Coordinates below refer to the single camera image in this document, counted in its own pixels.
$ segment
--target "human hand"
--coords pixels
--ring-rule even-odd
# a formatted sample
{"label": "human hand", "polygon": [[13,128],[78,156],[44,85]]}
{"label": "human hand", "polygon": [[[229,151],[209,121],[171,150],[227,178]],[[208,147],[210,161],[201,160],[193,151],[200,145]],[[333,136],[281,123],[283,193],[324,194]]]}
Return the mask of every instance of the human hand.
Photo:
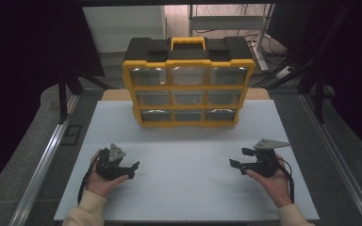
{"label": "human hand", "polygon": [[[100,151],[101,150],[98,150],[98,152],[90,160],[91,164],[92,164],[93,160],[98,156]],[[108,181],[108,180],[102,178],[100,175],[98,175],[96,173],[96,167],[93,166],[92,173],[90,174],[90,177],[88,178],[85,189],[92,193],[95,193],[98,196],[106,198],[108,193],[114,186],[121,184],[122,182],[126,181],[127,179],[128,179],[128,175],[124,175],[124,176],[116,178],[112,181]]]}
{"label": "human hand", "polygon": [[[280,155],[276,155],[279,164],[284,167],[283,158]],[[288,179],[287,176],[281,170],[278,170],[272,177],[266,178],[252,170],[246,170],[246,174],[259,182],[267,194],[270,196],[277,208],[293,204],[289,192],[288,192]]]}

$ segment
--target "yellow storage organizer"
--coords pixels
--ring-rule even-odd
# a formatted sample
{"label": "yellow storage organizer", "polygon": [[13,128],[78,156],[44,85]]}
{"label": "yellow storage organizer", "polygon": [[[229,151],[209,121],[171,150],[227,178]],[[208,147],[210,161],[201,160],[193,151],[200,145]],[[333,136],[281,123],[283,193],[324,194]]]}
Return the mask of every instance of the yellow storage organizer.
{"label": "yellow storage organizer", "polygon": [[255,62],[242,37],[130,41],[123,80],[142,126],[238,123]]}

